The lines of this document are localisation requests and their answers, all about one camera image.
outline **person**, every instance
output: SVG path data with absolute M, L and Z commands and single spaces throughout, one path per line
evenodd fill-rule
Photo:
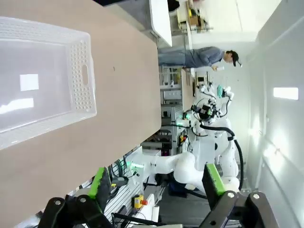
M 223 51 L 217 47 L 158 53 L 158 65 L 167 67 L 211 67 L 216 71 L 218 67 L 214 64 L 222 59 L 226 63 L 233 63 L 234 66 L 236 66 L 236 62 L 239 62 L 238 54 L 235 51 Z

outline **tabletop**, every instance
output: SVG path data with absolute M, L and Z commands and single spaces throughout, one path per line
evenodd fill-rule
M 170 47 L 172 47 L 172 35 L 168 3 L 164 0 L 149 0 L 151 26 Z
M 0 226 L 64 197 L 161 126 L 156 45 L 91 0 L 0 0 L 0 15 L 88 32 L 97 116 L 0 151 Z

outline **black cable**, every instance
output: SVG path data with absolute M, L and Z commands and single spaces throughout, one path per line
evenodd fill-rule
M 135 215 L 135 212 L 130 213 L 128 216 L 132 217 L 132 215 Z M 127 227 L 129 224 L 131 224 L 131 221 L 128 221 L 128 223 L 124 227 Z
M 120 160 L 115 161 L 115 164 L 117 165 L 118 168 L 119 177 L 123 177 L 124 176 L 123 167 L 122 164 L 120 163 Z
M 191 128 L 191 131 L 192 131 L 192 133 L 193 133 L 195 136 L 197 136 L 197 137 L 206 137 L 206 136 L 208 136 L 207 134 L 206 134 L 206 135 L 199 135 L 199 134 L 196 134 L 196 133 L 194 132 L 194 130 L 193 130 L 193 127 Z
M 176 125 L 176 124 L 165 124 L 165 125 L 162 125 L 162 127 L 165 127 L 165 126 L 173 126 L 173 127 L 190 128 L 190 127 L 180 126 L 180 125 Z
M 238 144 L 238 141 L 235 139 L 234 143 L 237 146 L 237 150 L 238 150 L 238 155 L 239 155 L 239 162 L 240 162 L 240 166 L 241 166 L 241 180 L 239 182 L 239 190 L 241 191 L 242 187 L 243 187 L 243 182 L 244 182 L 244 160 L 243 160 L 243 153 L 242 153 L 242 149 L 240 147 L 240 145 Z
M 228 98 L 228 101 L 226 103 L 226 113 L 224 115 L 222 115 L 221 117 L 224 117 L 225 115 L 228 114 L 228 102 L 230 101 L 230 99 Z
M 174 183 L 176 183 L 176 184 L 179 185 L 181 188 L 183 188 L 184 191 L 185 191 L 186 193 L 189 193 L 189 194 L 191 194 L 191 195 L 193 195 L 193 196 L 197 196 L 197 197 L 202 198 L 202 199 L 207 199 L 207 196 L 205 196 L 205 195 L 201 195 L 201 194 L 199 194 L 199 193 L 196 193 L 196 192 L 193 191 L 193 190 L 186 189 L 181 183 L 179 183 L 179 182 L 177 182 L 177 181 L 175 180 L 175 178 L 173 177 L 173 174 L 172 174 L 172 173 L 169 173 L 168 176 L 169 176 L 169 178 L 170 178 L 172 181 L 174 181 Z
M 232 130 L 230 130 L 227 127 L 210 127 L 210 126 L 204 126 L 204 125 L 200 125 L 201 128 L 205 129 L 205 130 L 212 130 L 212 131 L 225 131 L 228 132 L 229 134 L 231 134 L 233 137 L 235 136 L 234 132 Z M 236 144 L 237 147 L 237 151 L 239 154 L 239 160 L 240 160 L 240 166 L 241 166 L 241 180 L 239 182 L 239 190 L 242 189 L 243 187 L 243 182 L 244 182 L 244 161 L 243 161 L 243 153 L 242 153 L 242 149 L 240 147 L 240 145 L 238 144 L 238 141 L 235 139 L 234 143 Z
M 146 185 L 144 186 L 143 191 L 145 191 L 146 188 L 147 188 L 147 186 L 148 186 L 149 177 L 147 178 Z
M 141 212 L 136 212 L 136 214 L 141 214 L 141 215 L 143 215 L 144 219 L 147 220 L 147 218 L 145 217 L 145 215 L 142 214 Z
M 126 162 L 126 160 L 125 160 L 125 155 L 123 156 L 123 168 L 124 168 L 124 170 L 123 170 L 123 174 L 125 175 L 127 172 L 127 162 Z
M 107 203 L 109 203 L 112 199 L 114 199 L 114 198 L 116 197 L 116 195 L 117 195 L 118 192 L 119 192 L 119 189 L 120 189 L 120 187 L 117 187 L 117 188 L 114 190 L 114 192 L 112 192 L 112 193 L 110 194 Z
M 197 119 L 199 122 L 201 122 L 201 119 L 198 118 L 199 117 L 198 114 L 197 113 L 194 113 L 194 114 L 193 114 L 194 118 Z
M 217 99 L 215 96 L 210 95 L 210 94 L 206 94 L 205 92 L 203 92 L 203 94 L 205 94 L 205 95 L 207 95 L 207 96 L 211 96 L 211 97 L 213 97 L 214 99 Z
M 113 174 L 115 177 L 118 177 L 118 176 L 114 173 L 114 171 L 113 171 L 113 165 L 111 165 L 111 171 L 112 171 L 112 174 Z
M 126 177 L 126 178 L 131 178 L 131 177 L 135 176 L 136 174 L 137 174 L 137 172 L 135 171 L 132 176 Z
M 187 146 L 187 150 L 189 149 L 189 146 L 190 146 L 190 142 L 188 143 L 188 146 Z M 191 152 L 192 152 L 193 150 L 191 150 Z
M 205 125 L 200 125 L 201 128 L 205 130 L 212 130 L 212 131 L 225 131 L 231 134 L 233 137 L 236 136 L 232 130 L 230 130 L 227 127 L 211 127 L 211 126 L 205 126 Z
M 200 99 L 199 102 L 201 102 L 204 99 L 206 99 L 206 98 L 204 97 L 203 99 Z M 196 106 L 198 106 L 199 102 L 196 103 Z

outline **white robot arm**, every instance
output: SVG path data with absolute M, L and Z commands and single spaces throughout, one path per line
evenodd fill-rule
M 234 93 L 231 92 L 231 87 L 228 86 L 226 88 L 223 88 L 223 94 L 224 94 L 224 97 L 228 97 L 227 102 L 223 103 L 223 105 L 220 109 L 221 115 L 225 116 L 227 114 L 227 108 L 231 104 L 232 99 L 234 97 Z
M 206 87 L 204 84 L 200 84 L 198 88 L 200 93 L 210 96 L 213 100 L 216 100 L 212 84 L 210 84 L 208 87 Z
M 195 157 L 190 152 L 177 154 L 174 156 L 151 156 L 138 152 L 132 159 L 135 167 L 143 169 L 141 175 L 135 178 L 138 181 L 144 181 L 151 174 L 168 174 L 171 172 L 175 180 L 183 184 L 191 184 L 205 193 L 202 178 L 203 171 L 194 168 Z
M 220 118 L 215 123 L 210 125 L 211 127 L 226 127 L 231 129 L 231 122 L 228 118 Z M 238 176 L 238 164 L 235 159 L 236 153 L 236 144 L 234 142 L 234 137 L 227 132 L 228 137 L 228 146 L 221 152 L 216 153 L 216 156 L 219 156 L 219 164 L 223 171 L 222 181 L 225 185 L 229 185 L 229 190 L 235 190 L 240 185 L 240 182 L 237 178 Z

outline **ceiling light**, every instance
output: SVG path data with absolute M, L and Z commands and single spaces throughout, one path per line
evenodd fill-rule
M 298 100 L 299 90 L 296 87 L 275 87 L 274 97 Z

